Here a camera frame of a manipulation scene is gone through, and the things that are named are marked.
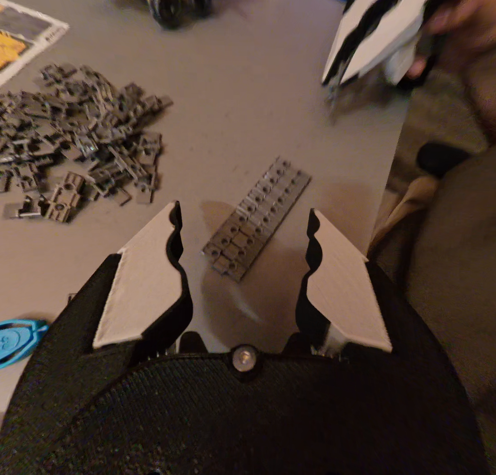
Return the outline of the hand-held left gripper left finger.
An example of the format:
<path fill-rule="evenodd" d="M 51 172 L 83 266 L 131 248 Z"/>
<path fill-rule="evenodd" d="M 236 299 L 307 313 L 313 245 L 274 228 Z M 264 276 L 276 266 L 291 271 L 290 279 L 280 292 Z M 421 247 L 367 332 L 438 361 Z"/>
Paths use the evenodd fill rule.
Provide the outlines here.
<path fill-rule="evenodd" d="M 186 330 L 193 303 L 184 268 L 179 201 L 167 204 L 119 251 L 121 256 L 92 343 L 169 348 Z"/>

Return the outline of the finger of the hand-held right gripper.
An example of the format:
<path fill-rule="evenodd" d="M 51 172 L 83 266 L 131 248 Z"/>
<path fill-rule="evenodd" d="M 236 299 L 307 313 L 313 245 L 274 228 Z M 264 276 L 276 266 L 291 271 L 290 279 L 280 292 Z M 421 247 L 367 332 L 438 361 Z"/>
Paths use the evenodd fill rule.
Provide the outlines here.
<path fill-rule="evenodd" d="M 351 83 L 380 67 L 385 81 L 397 85 L 410 68 L 427 0 L 400 0 L 378 27 L 359 45 L 351 62 L 338 75 Z"/>
<path fill-rule="evenodd" d="M 351 62 L 359 45 L 378 27 L 400 0 L 347 0 L 321 84 L 328 85 Z"/>

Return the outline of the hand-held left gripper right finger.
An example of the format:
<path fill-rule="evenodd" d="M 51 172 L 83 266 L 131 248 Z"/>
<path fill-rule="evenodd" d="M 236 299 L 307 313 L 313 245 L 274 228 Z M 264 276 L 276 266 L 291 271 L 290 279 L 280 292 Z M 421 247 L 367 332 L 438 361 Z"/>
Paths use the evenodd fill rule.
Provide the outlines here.
<path fill-rule="evenodd" d="M 307 273 L 295 317 L 312 354 L 339 354 L 346 345 L 391 353 L 368 259 L 317 209 L 309 212 Z"/>

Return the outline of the assembled grey track strip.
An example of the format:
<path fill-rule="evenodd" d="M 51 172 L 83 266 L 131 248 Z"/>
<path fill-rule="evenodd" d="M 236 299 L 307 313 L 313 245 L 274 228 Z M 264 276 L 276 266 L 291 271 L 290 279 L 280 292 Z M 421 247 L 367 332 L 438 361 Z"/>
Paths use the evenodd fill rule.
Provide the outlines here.
<path fill-rule="evenodd" d="M 278 157 L 204 245 L 212 268 L 241 282 L 311 179 Z"/>

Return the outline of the pile of grey track links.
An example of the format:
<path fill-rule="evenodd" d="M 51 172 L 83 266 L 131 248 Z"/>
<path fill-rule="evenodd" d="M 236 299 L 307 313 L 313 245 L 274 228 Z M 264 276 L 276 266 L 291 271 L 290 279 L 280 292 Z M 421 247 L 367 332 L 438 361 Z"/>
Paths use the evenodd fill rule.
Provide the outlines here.
<path fill-rule="evenodd" d="M 99 198 L 151 204 L 163 137 L 146 127 L 172 99 L 116 88 L 85 65 L 48 65 L 38 82 L 39 92 L 1 94 L 1 194 L 22 193 L 1 218 L 69 223 Z"/>

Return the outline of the person's right hand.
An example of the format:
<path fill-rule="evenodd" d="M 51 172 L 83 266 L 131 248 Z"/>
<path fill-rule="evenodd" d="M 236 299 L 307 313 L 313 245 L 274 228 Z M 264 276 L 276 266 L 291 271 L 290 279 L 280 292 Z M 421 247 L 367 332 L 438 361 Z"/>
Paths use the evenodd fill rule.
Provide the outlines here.
<path fill-rule="evenodd" d="M 495 46 L 495 0 L 447 0 L 423 30 L 425 34 L 444 37 L 437 66 L 460 73 Z"/>

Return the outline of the person's beige trousers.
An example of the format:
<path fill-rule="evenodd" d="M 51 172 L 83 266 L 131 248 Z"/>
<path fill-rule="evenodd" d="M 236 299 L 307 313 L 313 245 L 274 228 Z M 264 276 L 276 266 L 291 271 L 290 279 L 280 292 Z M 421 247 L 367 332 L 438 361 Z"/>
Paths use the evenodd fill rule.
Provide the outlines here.
<path fill-rule="evenodd" d="M 427 208 L 435 196 L 439 183 L 439 179 L 423 175 L 413 180 L 404 194 L 385 190 L 368 251 L 371 252 L 401 220 Z"/>

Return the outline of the person's grey clothing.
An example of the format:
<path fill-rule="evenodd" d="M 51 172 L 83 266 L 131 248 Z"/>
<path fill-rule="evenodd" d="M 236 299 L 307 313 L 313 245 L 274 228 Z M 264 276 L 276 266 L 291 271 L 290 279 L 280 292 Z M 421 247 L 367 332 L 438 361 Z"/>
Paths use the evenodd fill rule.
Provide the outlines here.
<path fill-rule="evenodd" d="M 442 179 L 371 252 L 446 350 L 495 473 L 495 147 Z"/>

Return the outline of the person's black shoe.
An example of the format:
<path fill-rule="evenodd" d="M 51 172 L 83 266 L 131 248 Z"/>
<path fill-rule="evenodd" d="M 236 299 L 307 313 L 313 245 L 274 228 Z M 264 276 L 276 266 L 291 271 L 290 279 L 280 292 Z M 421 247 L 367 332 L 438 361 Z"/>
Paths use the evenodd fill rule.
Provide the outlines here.
<path fill-rule="evenodd" d="M 463 150 L 442 142 L 427 142 L 417 153 L 416 164 L 427 174 L 442 179 L 471 155 Z"/>

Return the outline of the blue plastic separator tool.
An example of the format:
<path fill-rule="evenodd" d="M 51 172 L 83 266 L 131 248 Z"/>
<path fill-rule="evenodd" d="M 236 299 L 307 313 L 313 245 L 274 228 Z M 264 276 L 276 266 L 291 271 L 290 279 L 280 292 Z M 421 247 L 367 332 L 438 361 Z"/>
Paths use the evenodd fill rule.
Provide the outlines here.
<path fill-rule="evenodd" d="M 1 369 L 29 357 L 48 329 L 49 324 L 45 320 L 1 321 Z"/>

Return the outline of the yellow grey sticker sheet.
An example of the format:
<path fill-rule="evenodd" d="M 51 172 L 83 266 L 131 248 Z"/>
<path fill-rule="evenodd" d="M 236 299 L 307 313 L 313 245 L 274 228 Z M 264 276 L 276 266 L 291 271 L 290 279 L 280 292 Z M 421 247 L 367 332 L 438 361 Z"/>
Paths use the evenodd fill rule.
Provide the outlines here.
<path fill-rule="evenodd" d="M 1 0 L 1 86 L 61 39 L 70 26 L 49 15 Z"/>

